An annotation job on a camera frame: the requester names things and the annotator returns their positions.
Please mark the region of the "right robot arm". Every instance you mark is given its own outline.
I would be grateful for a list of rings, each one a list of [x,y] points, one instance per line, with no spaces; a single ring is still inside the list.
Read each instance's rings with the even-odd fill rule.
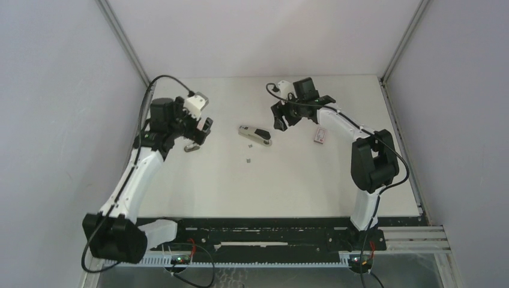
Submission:
[[[350,173],[358,193],[350,216],[354,229],[346,236],[350,247],[363,249],[371,240],[368,230],[378,222],[381,195],[395,186],[393,180],[400,172],[400,155],[392,134],[386,129],[373,130],[347,116],[333,97],[320,95],[310,77],[293,83],[267,83],[265,89],[277,99],[271,106],[276,130],[286,131],[306,118],[317,125],[331,121],[328,131],[339,130],[351,139]]]

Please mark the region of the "grey black long stapler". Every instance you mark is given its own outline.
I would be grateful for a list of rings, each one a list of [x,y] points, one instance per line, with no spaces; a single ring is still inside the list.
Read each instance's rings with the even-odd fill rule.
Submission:
[[[262,128],[240,125],[238,127],[238,134],[266,147],[271,146],[273,143],[270,132]]]

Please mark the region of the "small pink white stapler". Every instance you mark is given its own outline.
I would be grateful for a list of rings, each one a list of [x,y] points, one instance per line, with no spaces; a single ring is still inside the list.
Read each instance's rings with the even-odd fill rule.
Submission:
[[[205,126],[205,121],[204,121],[204,120],[201,120],[201,121],[197,124],[196,129],[197,129],[197,130],[199,130],[199,131],[203,131],[204,126]]]

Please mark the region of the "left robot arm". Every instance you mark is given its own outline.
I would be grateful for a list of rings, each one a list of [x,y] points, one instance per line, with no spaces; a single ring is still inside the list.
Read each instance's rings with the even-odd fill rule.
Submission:
[[[82,227],[87,238],[84,252],[116,263],[139,263],[145,253],[163,243],[184,248],[188,235],[175,221],[155,220],[137,225],[140,206],[150,182],[162,168],[176,139],[203,145],[211,132],[211,118],[202,119],[209,101],[202,94],[187,98],[158,98],[142,121],[124,173],[106,203],[86,214]]]

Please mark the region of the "small beige stapler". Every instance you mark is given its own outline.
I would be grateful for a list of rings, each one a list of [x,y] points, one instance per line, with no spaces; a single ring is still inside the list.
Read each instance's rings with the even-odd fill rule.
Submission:
[[[189,152],[197,151],[199,149],[200,149],[200,145],[198,145],[196,143],[190,143],[188,145],[185,145],[184,152],[189,153]]]

